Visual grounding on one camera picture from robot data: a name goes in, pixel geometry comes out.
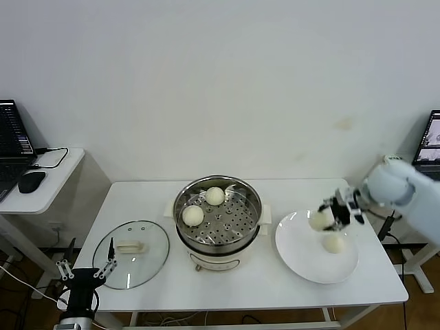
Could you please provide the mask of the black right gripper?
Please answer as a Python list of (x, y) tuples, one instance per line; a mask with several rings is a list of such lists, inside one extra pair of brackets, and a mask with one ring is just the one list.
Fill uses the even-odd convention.
[(343, 200), (339, 189), (335, 191), (335, 195), (325, 199), (318, 207), (318, 212), (323, 212), (325, 209), (332, 209), (333, 218), (335, 222), (323, 229), (328, 232), (339, 232), (346, 228), (351, 223), (351, 214), (347, 208), (347, 203)]

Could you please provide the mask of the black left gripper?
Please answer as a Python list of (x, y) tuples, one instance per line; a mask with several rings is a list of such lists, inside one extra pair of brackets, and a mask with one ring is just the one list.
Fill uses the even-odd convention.
[(76, 239), (73, 238), (68, 245), (60, 261), (56, 262), (56, 267), (60, 274), (60, 279), (69, 292), (66, 313), (96, 313), (100, 299), (97, 288), (103, 286), (106, 278), (117, 267), (115, 257), (114, 240), (111, 237), (106, 263), (100, 268), (71, 268), (71, 261), (74, 252)]

